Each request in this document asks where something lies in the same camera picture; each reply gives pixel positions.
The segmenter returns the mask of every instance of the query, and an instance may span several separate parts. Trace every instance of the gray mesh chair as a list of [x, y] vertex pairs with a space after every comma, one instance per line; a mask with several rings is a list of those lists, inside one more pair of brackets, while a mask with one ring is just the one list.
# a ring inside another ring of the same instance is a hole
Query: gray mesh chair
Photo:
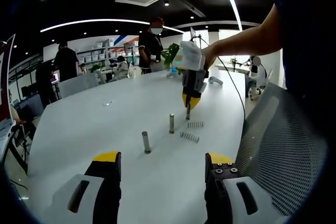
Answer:
[[236, 158], [240, 175], [266, 190], [280, 214], [292, 215], [322, 169], [326, 140], [293, 97], [272, 83], [247, 117], [241, 139]]
[[59, 92], [62, 98], [91, 89], [98, 86], [97, 74], [89, 73], [83, 76], [63, 81], [59, 83]]

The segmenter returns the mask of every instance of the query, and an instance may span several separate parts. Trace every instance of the metal spring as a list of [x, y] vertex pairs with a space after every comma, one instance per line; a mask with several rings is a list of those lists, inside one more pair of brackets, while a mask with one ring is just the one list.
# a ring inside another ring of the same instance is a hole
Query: metal spring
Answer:
[[189, 120], [190, 119], [190, 103], [188, 103], [187, 105], [187, 116], [186, 119]]
[[199, 139], [200, 139], [198, 136], [194, 136], [193, 134], [190, 134], [190, 133], [187, 133], [187, 132], [181, 132], [180, 136], [185, 138], [185, 139], [188, 139], [190, 141], [193, 141], [195, 143], [198, 143]]
[[203, 127], [204, 126], [204, 122], [189, 122], [187, 125], [188, 125], [188, 128]]

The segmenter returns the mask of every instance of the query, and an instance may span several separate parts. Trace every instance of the black ceiling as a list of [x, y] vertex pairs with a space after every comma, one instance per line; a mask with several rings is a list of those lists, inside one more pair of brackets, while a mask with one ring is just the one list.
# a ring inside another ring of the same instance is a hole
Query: black ceiling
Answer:
[[[242, 21], [260, 23], [272, 6], [272, 0], [235, 0]], [[66, 22], [96, 19], [122, 18], [148, 21], [161, 16], [166, 26], [176, 26], [208, 20], [236, 20], [229, 0], [161, 0], [148, 7], [116, 3], [114, 0], [1, 0], [0, 40], [7, 40], [16, 33], [17, 48], [12, 54], [11, 65], [42, 48], [51, 40], [73, 40], [100, 35], [137, 35], [144, 25], [121, 22], [84, 23], [56, 28], [44, 33], [39, 31]], [[194, 8], [204, 17], [198, 17]], [[177, 34], [164, 31], [163, 36]]]

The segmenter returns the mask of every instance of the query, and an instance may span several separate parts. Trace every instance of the metal cylinder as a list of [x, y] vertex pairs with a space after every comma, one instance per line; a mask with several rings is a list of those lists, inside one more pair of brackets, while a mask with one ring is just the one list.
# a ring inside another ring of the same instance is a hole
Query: metal cylinder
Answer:
[[169, 115], [169, 133], [174, 134], [174, 114]]
[[148, 133], [147, 131], [142, 132], [143, 146], [145, 147], [145, 153], [150, 154], [151, 148], [149, 146]]
[[187, 116], [186, 116], [187, 120], [190, 120], [190, 103], [188, 103], [187, 105]]

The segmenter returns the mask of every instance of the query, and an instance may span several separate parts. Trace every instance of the black cable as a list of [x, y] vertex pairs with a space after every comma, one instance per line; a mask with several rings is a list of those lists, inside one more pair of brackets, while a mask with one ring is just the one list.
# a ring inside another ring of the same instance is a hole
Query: black cable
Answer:
[[233, 85], [235, 86], [235, 89], [237, 90], [237, 93], [238, 93], [238, 96], [239, 96], [239, 99], [240, 99], [240, 101], [241, 101], [241, 105], [243, 106], [243, 111], [244, 111], [244, 120], [245, 120], [245, 118], [246, 118], [246, 113], [245, 113], [245, 107], [244, 107], [244, 103], [243, 103], [243, 100], [242, 100], [242, 97], [240, 96], [240, 93], [239, 93], [239, 91], [238, 91], [238, 89], [237, 89], [237, 87], [236, 87], [236, 85], [235, 85], [235, 82], [233, 81], [233, 79], [232, 79], [232, 77], [231, 77], [231, 75], [230, 75], [230, 72], [229, 72], [229, 70], [226, 68], [226, 66], [225, 66], [225, 64], [222, 62], [222, 60], [220, 59], [220, 57], [219, 56], [217, 56], [217, 58], [221, 61], [221, 63], [223, 64], [223, 66], [224, 66], [224, 68], [225, 68], [225, 70], [227, 71], [227, 73], [229, 74], [229, 77], [230, 77], [230, 79], [231, 79], [231, 81], [232, 81], [232, 83], [233, 83]]
[[22, 186], [23, 188], [26, 188], [27, 189], [27, 191], [29, 191], [28, 190], [28, 188], [27, 187], [25, 187], [24, 185], [21, 185], [20, 183], [18, 183], [18, 182], [15, 182], [14, 180], [9, 180], [10, 182], [12, 182], [13, 184], [15, 184], [15, 185], [18, 185], [18, 186]]

